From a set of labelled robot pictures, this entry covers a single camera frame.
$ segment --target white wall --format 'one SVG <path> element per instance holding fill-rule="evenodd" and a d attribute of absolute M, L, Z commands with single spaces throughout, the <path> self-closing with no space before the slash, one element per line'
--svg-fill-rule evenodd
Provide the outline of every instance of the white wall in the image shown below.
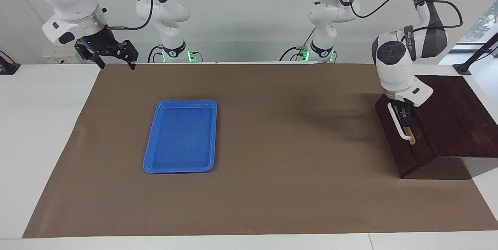
<path fill-rule="evenodd" d="M 135 15 L 136 0 L 98 1 L 109 10 L 107 19 L 111 25 L 142 23 Z M 307 19 L 307 11 L 315 1 L 317 0 L 187 0 L 193 9 L 192 18 L 181 23 L 181 27 L 192 48 L 201 51 L 207 61 L 277 60 L 286 48 L 303 44 L 306 40 L 313 29 Z M 384 0 L 358 1 L 363 12 L 370 12 Z M 449 30 L 449 42 L 453 46 L 494 0 L 450 1 L 461 9 L 465 20 L 463 28 Z M 40 32 L 41 19 L 45 21 L 52 15 L 50 7 L 42 0 L 2 0 L 0 5 L 0 48 L 22 63 L 42 62 L 39 55 L 42 46 L 48 41 Z M 29 9 L 30 6 L 30 13 L 20 14 L 19 7 Z M 446 24 L 458 21 L 451 7 L 440 5 L 440 14 Z M 378 34 L 417 21 L 411 2 L 393 0 L 371 18 L 337 24 L 338 62 L 370 63 L 370 46 Z M 145 60 L 152 46 L 160 44 L 159 37 L 151 27 L 138 32 L 116 32 L 116 36 L 119 40 L 130 39 L 137 45 L 141 53 L 139 61 Z M 445 53 L 418 62 L 438 63 Z"/>

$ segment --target white robotic arm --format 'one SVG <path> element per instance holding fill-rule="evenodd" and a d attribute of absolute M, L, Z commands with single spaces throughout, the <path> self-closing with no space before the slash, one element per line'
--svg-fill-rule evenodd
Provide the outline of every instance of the white robotic arm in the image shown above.
<path fill-rule="evenodd" d="M 154 25 L 162 41 L 162 53 L 167 62 L 192 62 L 194 56 L 189 51 L 182 32 L 176 23 L 188 21 L 190 7 L 183 0 L 138 0 L 137 13 L 147 19 L 153 2 L 151 24 Z"/>
<path fill-rule="evenodd" d="M 360 11 L 358 2 L 352 2 L 352 5 L 356 12 Z M 316 28 L 313 40 L 307 46 L 309 60 L 329 62 L 337 37 L 337 31 L 331 25 L 353 21 L 356 15 L 349 0 L 320 0 L 311 7 L 308 19 Z"/>
<path fill-rule="evenodd" d="M 385 94 L 390 99 L 418 107 L 429 99 L 433 90 L 414 76 L 412 62 L 418 58 L 437 56 L 448 42 L 434 1 L 412 1 L 420 23 L 381 34 L 372 45 L 372 56 Z M 356 19 L 359 16 L 358 7 L 356 0 L 322 0 L 315 3 L 308 15 L 317 29 L 310 43 L 310 60 L 318 58 L 319 61 L 327 61 L 337 35 L 330 25 Z"/>
<path fill-rule="evenodd" d="M 55 15 L 42 27 L 56 46 L 75 44 L 84 60 L 92 60 L 102 69 L 100 56 L 113 56 L 135 69 L 138 52 L 129 40 L 117 42 L 108 29 L 102 9 L 96 0 L 45 0 Z"/>

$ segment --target window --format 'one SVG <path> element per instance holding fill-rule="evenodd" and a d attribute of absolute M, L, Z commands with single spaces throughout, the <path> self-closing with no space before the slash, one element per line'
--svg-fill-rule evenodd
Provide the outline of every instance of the window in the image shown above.
<path fill-rule="evenodd" d="M 483 42 L 482 38 L 496 23 L 498 23 L 498 0 L 494 2 L 491 8 L 484 13 L 479 21 L 472 26 L 468 34 L 460 41 L 464 43 Z"/>

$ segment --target wooden stand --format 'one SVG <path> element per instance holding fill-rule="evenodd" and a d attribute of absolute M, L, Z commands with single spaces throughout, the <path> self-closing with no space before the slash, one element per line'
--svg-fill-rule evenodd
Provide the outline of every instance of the wooden stand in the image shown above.
<path fill-rule="evenodd" d="M 498 125 L 460 76 L 418 76 L 434 94 L 416 108 L 416 144 L 398 135 L 383 95 L 375 104 L 403 179 L 467 180 L 498 167 Z"/>

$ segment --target black cable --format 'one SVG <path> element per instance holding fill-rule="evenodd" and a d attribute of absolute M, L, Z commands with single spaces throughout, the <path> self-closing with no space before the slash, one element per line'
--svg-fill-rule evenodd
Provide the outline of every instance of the black cable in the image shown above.
<path fill-rule="evenodd" d="M 299 49 L 299 48 L 297 48 L 297 46 L 294 46 L 293 48 L 290 48 L 290 49 L 286 50 L 283 53 L 282 57 L 279 59 L 279 61 L 282 61 L 283 57 L 285 57 L 286 54 L 288 54 L 290 51 L 293 51 L 294 49 Z"/>
<path fill-rule="evenodd" d="M 303 46 L 306 46 L 306 44 L 308 44 L 308 41 L 309 41 L 309 39 L 311 39 L 311 35 L 313 35 L 313 33 L 315 32 L 315 30 L 316 30 L 316 27 L 313 28 L 313 31 L 311 31 L 311 34 L 308 36 L 308 39 L 306 39 L 306 42 L 304 42 Z"/>
<path fill-rule="evenodd" d="M 370 12 L 369 14 L 367 14 L 366 16 L 360 16 L 358 15 L 355 11 L 354 11 L 354 7 L 352 6 L 352 3 L 351 3 L 351 11 L 354 13 L 354 15 L 356 15 L 358 18 L 361 18 L 361 19 L 365 19 L 369 16 L 371 16 L 372 14 L 375 14 L 376 12 L 379 11 L 379 9 L 381 9 L 382 7 L 384 7 L 390 0 L 386 0 L 384 3 L 382 3 L 382 5 L 379 5 L 379 7 L 377 7 L 373 12 Z"/>
<path fill-rule="evenodd" d="M 142 26 L 139 27 L 125 27 L 124 30 L 140 30 L 147 26 L 149 22 L 151 22 L 151 18 L 153 17 L 153 10 L 154 10 L 154 0 L 151 0 L 151 11 L 149 12 L 149 17 L 147 18 L 147 21 L 142 24 Z"/>
<path fill-rule="evenodd" d="M 384 7 L 390 0 L 386 0 L 384 3 L 382 3 L 382 5 L 380 5 L 379 7 L 377 7 L 373 12 L 370 12 L 369 14 L 367 14 L 366 16 L 360 16 L 359 14 L 357 14 L 355 11 L 354 11 L 354 7 L 352 6 L 352 0 L 349 0 L 350 2 L 350 6 L 351 6 L 351 11 L 354 13 L 354 15 L 356 15 L 358 18 L 361 18 L 361 19 L 365 19 L 369 16 L 371 16 L 372 14 L 375 14 L 376 12 L 379 11 L 379 9 L 381 9 L 382 7 Z"/>
<path fill-rule="evenodd" d="M 151 51 L 149 52 L 149 57 L 147 58 L 147 63 L 151 63 L 151 57 L 153 56 L 154 51 L 159 48 L 159 46 L 155 46 Z"/>
<path fill-rule="evenodd" d="M 454 3 L 449 2 L 447 0 L 427 0 L 427 2 L 431 2 L 431 3 L 445 3 L 445 4 L 448 4 L 448 5 L 452 6 L 453 9 L 455 9 L 455 12 L 457 12 L 457 14 L 458 14 L 459 24 L 457 24 L 457 25 L 429 25 L 429 26 L 424 26 L 424 27 L 416 28 L 416 29 L 413 30 L 413 32 L 417 32 L 417 31 L 425 30 L 425 29 L 458 28 L 458 27 L 461 27 L 464 24 L 464 21 L 463 21 L 463 18 L 462 18 L 462 13 L 460 12 L 460 10 L 458 9 L 458 7 Z M 404 41 L 405 38 L 406 38 L 406 35 L 403 36 L 403 38 L 402 38 L 401 41 Z"/>
<path fill-rule="evenodd" d="M 147 21 L 142 25 L 142 26 L 139 26 L 139 27 L 109 27 L 110 30 L 140 30 L 142 28 L 144 28 L 145 26 L 147 26 L 149 24 L 149 22 L 151 22 L 151 19 L 153 17 L 153 10 L 154 10 L 154 0 L 151 0 L 151 11 L 149 12 L 149 17 L 147 19 Z"/>
<path fill-rule="evenodd" d="M 4 53 L 3 51 L 0 51 L 0 53 L 7 56 L 7 58 L 10 59 L 12 61 L 12 63 L 16 64 L 16 62 L 7 53 Z"/>
<path fill-rule="evenodd" d="M 202 53 L 200 53 L 199 51 L 194 51 L 192 54 L 201 55 L 201 60 L 202 60 L 202 62 L 204 62 L 204 57 L 202 56 Z"/>
<path fill-rule="evenodd" d="M 153 56 L 153 63 L 155 63 L 155 57 L 156 55 L 162 55 L 162 53 L 155 53 L 154 56 Z"/>
<path fill-rule="evenodd" d="M 295 55 L 292 55 L 292 57 L 290 57 L 290 61 L 292 61 L 292 59 L 294 58 L 294 56 L 296 57 L 296 60 L 295 60 L 295 61 L 297 61 L 297 59 L 299 58 L 299 55 L 300 55 L 300 53 L 297 53 L 297 54 L 295 54 Z"/>
<path fill-rule="evenodd" d="M 479 60 L 483 60 L 484 58 L 490 56 L 492 53 L 494 53 L 498 49 L 498 46 L 494 48 L 492 51 L 490 51 L 486 56 L 479 58 L 478 60 L 475 60 L 475 62 L 478 62 Z"/>

